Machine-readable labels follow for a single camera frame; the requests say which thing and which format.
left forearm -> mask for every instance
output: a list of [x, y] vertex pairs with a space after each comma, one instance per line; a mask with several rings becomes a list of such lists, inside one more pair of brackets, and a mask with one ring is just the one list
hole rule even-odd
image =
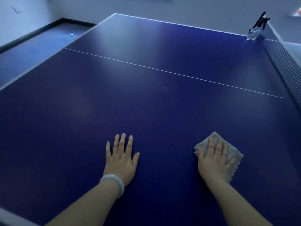
[[105, 179], [50, 221], [47, 226], [103, 225], [119, 193], [118, 183]]

finger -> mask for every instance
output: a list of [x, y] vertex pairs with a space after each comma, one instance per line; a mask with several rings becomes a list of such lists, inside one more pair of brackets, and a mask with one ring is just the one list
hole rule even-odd
[[119, 147], [118, 147], [118, 154], [124, 154], [124, 142], [126, 141], [126, 134], [122, 133], [120, 142], [119, 142]]
[[118, 142], [119, 142], [119, 135], [115, 136], [114, 146], [113, 146], [113, 155], [118, 153]]
[[236, 160], [236, 157], [233, 157], [233, 158], [230, 160], [230, 162], [227, 163], [226, 169], [231, 168], [231, 167], [233, 166], [235, 160]]
[[212, 137], [210, 137], [208, 140], [207, 154], [212, 156], [213, 153], [214, 153], [213, 139], [212, 139]]
[[204, 151], [202, 148], [198, 147], [198, 160], [201, 161], [204, 158]]
[[132, 147], [133, 147], [133, 136], [130, 136], [128, 144], [126, 145], [126, 154], [129, 156], [132, 154]]
[[228, 157], [228, 152], [227, 152], [227, 150], [228, 150], [228, 147], [227, 147], [227, 144], [223, 144], [223, 151], [222, 151], [222, 155], [221, 155], [221, 158], [223, 159], [223, 160], [226, 160], [226, 158]]
[[133, 157], [133, 166], [135, 167], [135, 169], [136, 169], [138, 161], [139, 161], [139, 156], [140, 156], [140, 153], [137, 152]]
[[216, 147], [215, 147], [215, 152], [214, 155], [216, 155], [217, 157], [220, 157], [222, 154], [222, 139], [219, 139], [217, 141]]
[[106, 146], [106, 157], [107, 157], [107, 158], [109, 158], [109, 157], [112, 156], [112, 155], [111, 155], [110, 146], [111, 146], [111, 144], [110, 144], [110, 142], [108, 141], [108, 142], [107, 142], [107, 146]]

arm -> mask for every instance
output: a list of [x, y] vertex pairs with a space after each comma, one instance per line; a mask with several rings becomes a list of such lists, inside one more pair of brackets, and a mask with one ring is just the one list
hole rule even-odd
[[[107, 142], [107, 162], [103, 175], [116, 175], [123, 181], [123, 184], [127, 186], [135, 175], [140, 154], [136, 153], [132, 160], [132, 136], [129, 137], [129, 142], [124, 152], [125, 137], [126, 135], [123, 133], [119, 142], [119, 135], [115, 136], [113, 154], [111, 154], [110, 143]], [[119, 193], [120, 187], [117, 182], [111, 179], [102, 180], [46, 225], [103, 225]]]
[[198, 148], [198, 168], [209, 190], [217, 199], [229, 226], [272, 226], [230, 184], [226, 182], [227, 170], [235, 162], [225, 164], [227, 145], [219, 140], [214, 151], [213, 139], [209, 139], [207, 155]]

hand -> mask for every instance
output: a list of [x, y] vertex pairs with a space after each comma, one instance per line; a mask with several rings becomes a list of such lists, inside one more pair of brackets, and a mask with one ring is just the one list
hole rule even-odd
[[126, 146], [126, 151], [124, 152], [124, 142], [126, 139], [125, 133], [121, 135], [119, 142], [119, 135], [115, 136], [115, 142], [113, 147], [113, 154], [111, 155], [110, 143], [107, 142], [106, 148], [106, 166], [103, 171], [103, 175], [116, 175], [122, 181], [124, 186], [127, 186], [133, 179], [136, 168], [138, 164], [138, 159], [140, 153], [136, 153], [132, 161], [132, 146], [133, 146], [133, 136], [129, 137], [128, 145]]
[[209, 138], [205, 157], [202, 148], [198, 148], [198, 168], [207, 186], [212, 182], [227, 182], [227, 170], [236, 160], [236, 157], [233, 157], [231, 161], [226, 164], [227, 156], [227, 145], [222, 144], [222, 139], [217, 141], [214, 151], [213, 139], [212, 137]]

black spray nozzle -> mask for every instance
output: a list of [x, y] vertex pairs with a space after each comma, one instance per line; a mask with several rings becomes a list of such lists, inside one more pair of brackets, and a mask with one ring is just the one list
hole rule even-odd
[[253, 29], [256, 28], [256, 27], [261, 27], [262, 26], [262, 29], [264, 30], [265, 29], [265, 25], [266, 23], [269, 21], [270, 18], [267, 18], [265, 16], [266, 12], [263, 12], [260, 16], [260, 18], [258, 19], [258, 21], [256, 22], [256, 24], [254, 25]]

